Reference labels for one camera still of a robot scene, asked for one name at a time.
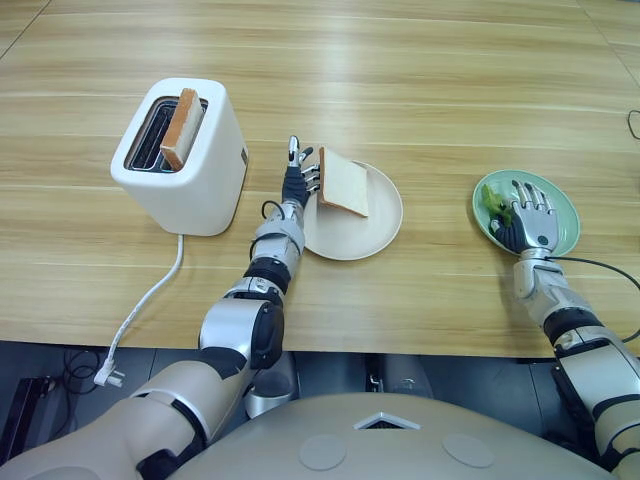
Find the power cord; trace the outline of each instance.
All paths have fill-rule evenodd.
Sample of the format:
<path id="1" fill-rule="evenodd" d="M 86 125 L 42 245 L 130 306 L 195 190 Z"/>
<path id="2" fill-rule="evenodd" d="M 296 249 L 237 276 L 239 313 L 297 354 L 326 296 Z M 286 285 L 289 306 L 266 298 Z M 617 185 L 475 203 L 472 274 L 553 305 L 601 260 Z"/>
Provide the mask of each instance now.
<path id="1" fill-rule="evenodd" d="M 588 260 L 586 258 L 578 258 L 578 257 L 545 257 L 545 260 L 566 260 L 568 262 L 588 263 L 590 265 L 597 265 L 598 267 L 608 268 L 609 270 L 613 270 L 614 272 L 619 273 L 620 275 L 625 277 L 627 280 L 633 283 L 638 288 L 638 290 L 640 290 L 640 282 L 638 282 L 635 278 L 633 278 L 624 270 L 620 270 L 619 268 L 614 267 L 612 265 L 608 265 L 606 263 L 597 262 L 595 260 Z M 635 340 L 638 337 L 640 337 L 640 328 L 634 334 L 629 335 L 627 338 L 623 338 L 622 342 L 623 343 L 631 342 L 632 340 Z"/>
<path id="2" fill-rule="evenodd" d="M 116 348 L 118 348 L 118 344 L 120 343 L 120 339 L 124 335 L 124 332 L 127 330 L 131 322 L 136 318 L 138 312 L 142 309 L 142 307 L 147 303 L 147 301 L 169 280 L 173 278 L 178 269 L 180 268 L 180 264 L 182 263 L 182 256 L 184 252 L 184 235 L 178 234 L 178 253 L 176 254 L 176 261 L 173 263 L 173 266 L 169 269 L 167 274 L 162 277 L 162 279 L 156 283 L 153 287 L 151 287 L 147 293 L 143 295 L 143 297 L 138 301 L 129 316 L 122 322 L 120 328 L 116 332 L 116 335 L 113 337 L 113 341 L 111 342 L 111 346 L 109 347 L 109 353 L 107 354 L 107 358 L 105 359 L 102 367 L 93 378 L 93 382 L 96 385 L 104 386 L 106 383 L 110 383 L 111 385 L 115 385 L 116 387 L 122 387 L 122 382 L 124 380 L 124 373 L 116 370 L 116 364 L 113 359 Z"/>
<path id="3" fill-rule="evenodd" d="M 77 388 L 77 383 L 82 383 L 87 378 L 91 378 L 96 374 L 96 372 L 100 368 L 100 355 L 98 355 L 98 353 L 95 351 L 80 350 L 71 355 L 70 358 L 67 358 L 67 352 L 68 350 L 65 350 L 62 354 L 63 370 L 62 375 L 59 378 L 60 385 L 64 389 L 67 413 L 64 421 L 62 422 L 62 425 L 60 425 L 56 429 L 50 440 L 55 440 L 56 438 L 58 438 L 73 418 L 71 411 L 71 395 L 88 395 L 96 388 L 98 388 L 98 385 L 92 385 L 89 388 L 85 389 Z M 76 365 L 76 363 L 79 362 L 83 358 L 83 356 L 87 355 L 93 356 L 93 360 L 91 361 L 92 364 L 83 362 L 79 365 Z"/>
<path id="4" fill-rule="evenodd" d="M 636 114 L 640 115 L 640 110 L 631 110 L 627 115 L 627 126 L 629 127 L 629 131 L 631 132 L 631 136 L 636 140 L 640 140 L 640 136 L 636 135 L 636 132 L 633 130 L 633 125 L 631 125 L 631 117 Z"/>

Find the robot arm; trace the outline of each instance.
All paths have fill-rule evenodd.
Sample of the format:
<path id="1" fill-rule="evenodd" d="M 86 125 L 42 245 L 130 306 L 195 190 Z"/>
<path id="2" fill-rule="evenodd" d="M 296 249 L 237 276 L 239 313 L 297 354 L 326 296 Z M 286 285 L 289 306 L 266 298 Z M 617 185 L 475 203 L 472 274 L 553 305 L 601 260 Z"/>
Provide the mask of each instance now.
<path id="1" fill-rule="evenodd" d="M 291 137 L 282 202 L 258 228 L 244 277 L 206 314 L 199 361 L 170 365 L 85 428 L 12 459 L 0 478 L 166 478 L 220 436 L 255 373 L 282 353 L 284 296 L 317 182 L 300 168 L 311 151 Z"/>
<path id="2" fill-rule="evenodd" d="M 594 424 L 599 463 L 621 479 L 637 478 L 640 362 L 547 258 L 558 236 L 555 210 L 544 193 L 529 184 L 514 186 L 520 197 L 512 205 L 519 220 L 514 228 L 520 231 L 502 229 L 496 236 L 517 240 L 510 245 L 520 254 L 514 266 L 516 296 L 553 346 L 560 391 L 584 406 Z"/>

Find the wood grain surface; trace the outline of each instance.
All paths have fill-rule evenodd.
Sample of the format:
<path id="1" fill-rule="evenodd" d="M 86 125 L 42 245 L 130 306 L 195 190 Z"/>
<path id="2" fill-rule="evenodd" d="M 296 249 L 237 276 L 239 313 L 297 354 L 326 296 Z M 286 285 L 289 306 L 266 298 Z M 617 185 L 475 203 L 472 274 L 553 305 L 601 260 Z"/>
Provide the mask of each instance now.
<path id="1" fill-rule="evenodd" d="M 371 258 L 303 255 L 286 349 L 550 356 L 471 192 L 498 169 L 545 176 L 579 211 L 573 254 L 640 276 L 640 143 L 626 126 L 640 107 L 638 19 L 640 4 L 618 0 L 0 3 L 0 338 L 108 344 L 164 275 L 176 237 L 109 164 L 148 88 L 189 76 L 227 87 L 249 170 L 231 227 L 186 239 L 182 269 L 123 345 L 196 346 L 248 265 L 296 134 L 384 171 L 405 216 Z M 628 281 L 566 271 L 620 336 L 638 328 Z"/>

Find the toast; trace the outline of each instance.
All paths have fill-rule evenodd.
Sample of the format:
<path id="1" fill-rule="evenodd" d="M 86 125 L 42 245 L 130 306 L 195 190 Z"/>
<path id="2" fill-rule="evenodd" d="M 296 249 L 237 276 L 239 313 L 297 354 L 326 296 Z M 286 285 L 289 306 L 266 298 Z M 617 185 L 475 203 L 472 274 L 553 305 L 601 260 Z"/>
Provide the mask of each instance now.
<path id="1" fill-rule="evenodd" d="M 204 112 L 196 91 L 192 88 L 183 89 L 160 145 L 160 150 L 173 171 L 182 169 L 187 161 L 203 116 Z"/>
<path id="2" fill-rule="evenodd" d="M 320 203 L 368 217 L 367 170 L 328 148 L 321 147 L 319 154 Z"/>

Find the black cable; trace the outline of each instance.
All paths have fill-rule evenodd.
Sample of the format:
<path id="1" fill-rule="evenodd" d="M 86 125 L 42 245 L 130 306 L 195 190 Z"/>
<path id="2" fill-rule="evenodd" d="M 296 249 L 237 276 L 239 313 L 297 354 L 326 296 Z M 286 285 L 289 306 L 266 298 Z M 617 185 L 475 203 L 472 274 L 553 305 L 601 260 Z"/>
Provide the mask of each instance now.
<path id="1" fill-rule="evenodd" d="M 71 409 L 71 395 L 88 395 L 96 388 L 98 388 L 97 385 L 92 385 L 91 387 L 82 390 L 75 388 L 72 383 L 82 382 L 87 378 L 93 377 L 100 369 L 100 355 L 95 351 L 80 350 L 71 355 L 70 358 L 67 358 L 67 352 L 68 350 L 65 350 L 62 356 L 63 370 L 62 375 L 59 377 L 60 385 L 64 389 L 65 393 L 67 413 L 65 415 L 64 422 L 62 422 L 62 425 L 60 425 L 51 436 L 51 440 L 55 440 L 56 438 L 58 438 L 58 436 L 62 433 L 65 427 L 69 425 L 69 422 L 71 422 L 73 418 Z M 94 359 L 92 364 L 88 365 L 85 363 L 81 363 L 80 365 L 74 365 L 74 363 L 76 363 L 78 359 L 82 357 L 82 355 L 86 354 L 93 355 Z"/>
<path id="2" fill-rule="evenodd" d="M 264 203 L 262 204 L 262 209 L 261 209 L 261 211 L 262 211 L 262 218 L 267 218 L 267 216 L 266 216 L 266 215 L 265 215 L 265 213 L 264 213 L 264 207 L 266 207 L 267 205 L 274 205 L 278 210 L 280 210 L 280 216 L 282 217 L 282 219 L 283 219 L 283 220 L 285 219 L 285 216 L 284 216 L 284 210 L 282 209 L 282 207 L 280 206 L 280 204 L 279 204 L 278 202 L 275 202 L 275 201 L 273 201 L 273 200 L 267 200 L 266 202 L 264 202 Z"/>
<path id="3" fill-rule="evenodd" d="M 251 261 L 253 259 L 253 249 L 256 246 L 256 243 L 258 243 L 260 240 L 264 240 L 266 238 L 275 238 L 275 237 L 282 237 L 284 234 L 282 233 L 265 233 L 264 235 L 260 235 L 258 238 L 255 238 L 252 242 L 251 245 L 249 246 L 249 261 Z"/>
<path id="4" fill-rule="evenodd" d="M 627 115 L 627 125 L 629 126 L 629 131 L 631 132 L 631 136 L 636 140 L 640 140 L 640 136 L 636 135 L 636 132 L 634 132 L 633 127 L 631 126 L 631 116 L 634 113 L 640 114 L 640 110 L 629 111 L 629 114 Z"/>
<path id="5" fill-rule="evenodd" d="M 640 290 L 640 282 L 638 282 L 635 278 L 633 278 L 624 270 L 620 270 L 619 268 L 608 265 L 606 263 L 597 262 L 595 260 L 588 260 L 586 258 L 578 258 L 578 257 L 545 257 L 545 260 L 567 260 L 568 262 L 582 262 L 582 263 L 588 263 L 590 265 L 597 265 L 598 267 L 608 268 L 609 270 L 613 270 L 614 272 L 619 273 L 620 275 L 625 277 L 627 280 L 633 283 L 638 288 L 638 290 Z M 627 343 L 632 340 L 635 340 L 638 337 L 640 337 L 640 328 L 632 335 L 629 335 L 627 338 L 623 338 L 622 341 L 623 343 Z"/>

